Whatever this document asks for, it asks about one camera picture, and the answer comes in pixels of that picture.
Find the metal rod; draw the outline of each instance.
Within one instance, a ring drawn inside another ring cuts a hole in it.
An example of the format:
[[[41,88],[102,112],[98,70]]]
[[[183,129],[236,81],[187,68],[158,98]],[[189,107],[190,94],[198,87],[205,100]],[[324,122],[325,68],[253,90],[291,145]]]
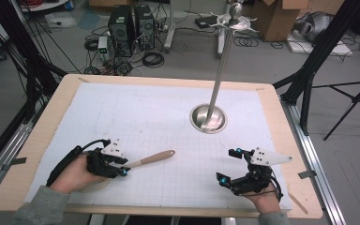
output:
[[[221,75],[223,75],[223,70],[226,66],[227,58],[232,44],[233,44],[233,31],[228,30],[226,34],[226,40],[224,42],[223,54],[221,55],[220,64],[218,65],[215,87],[213,88],[212,97],[210,99],[206,122],[208,122],[211,119],[213,110],[215,109],[216,99],[218,98],[218,89],[220,89],[220,85],[221,85]]]

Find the white paper sheet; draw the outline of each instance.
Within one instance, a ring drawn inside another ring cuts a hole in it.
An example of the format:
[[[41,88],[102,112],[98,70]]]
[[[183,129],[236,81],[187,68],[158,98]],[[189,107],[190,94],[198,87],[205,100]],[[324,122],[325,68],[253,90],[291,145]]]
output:
[[[119,139],[129,162],[173,149],[175,155],[116,177],[102,190],[75,193],[71,203],[254,209],[221,187],[216,172],[232,179],[248,172],[230,148],[275,151],[256,91],[220,90],[217,106],[228,125],[205,134],[189,122],[191,110],[208,103],[212,89],[83,83],[61,121],[25,198],[29,203],[54,166],[76,145]],[[279,166],[273,167],[284,192],[280,206],[292,209]]]

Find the sleeve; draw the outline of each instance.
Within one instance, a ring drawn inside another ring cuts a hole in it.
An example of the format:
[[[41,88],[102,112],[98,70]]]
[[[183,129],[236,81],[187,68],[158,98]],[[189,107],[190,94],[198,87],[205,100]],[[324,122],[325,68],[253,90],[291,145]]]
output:
[[[33,200],[14,214],[13,224],[59,224],[69,196],[41,186]]]
[[[290,225],[288,216],[284,213],[270,213],[259,215],[260,225]]]

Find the white plastic piece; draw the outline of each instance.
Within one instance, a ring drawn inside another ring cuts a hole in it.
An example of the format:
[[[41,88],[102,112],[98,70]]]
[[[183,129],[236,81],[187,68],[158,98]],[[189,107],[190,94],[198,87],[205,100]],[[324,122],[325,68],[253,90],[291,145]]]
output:
[[[292,157],[288,157],[262,148],[256,148],[253,157],[251,157],[250,160],[252,164],[261,166],[272,166],[289,161],[292,161]]]
[[[121,151],[121,145],[119,143],[119,139],[111,142],[109,145],[107,145],[105,148],[101,150],[101,153],[108,156],[113,157],[122,157],[122,151]]]

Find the table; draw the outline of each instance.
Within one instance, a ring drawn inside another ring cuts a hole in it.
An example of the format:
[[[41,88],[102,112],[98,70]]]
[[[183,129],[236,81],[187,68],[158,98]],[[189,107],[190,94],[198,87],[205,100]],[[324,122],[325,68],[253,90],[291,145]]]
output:
[[[54,132],[65,114],[78,86],[81,83],[116,83],[148,86],[183,86],[212,88],[211,81],[108,77],[67,75],[61,81],[50,103],[39,118],[27,142],[17,158],[27,158],[24,164],[13,165],[0,185],[0,210],[15,211],[23,205],[23,199],[34,179],[39,161],[47,149]],[[320,218],[323,211],[309,179],[300,179],[298,173],[306,167],[301,158],[292,131],[278,100],[277,93],[271,84],[223,82],[222,89],[255,90],[261,99],[273,144],[277,151],[293,157],[291,163],[281,166],[287,181],[287,189],[293,200],[290,218]],[[144,214],[162,216],[194,216],[194,217],[256,217],[256,212],[232,209],[202,208],[162,208],[145,206],[106,206],[106,205],[69,205],[67,212],[99,213],[99,214]]]

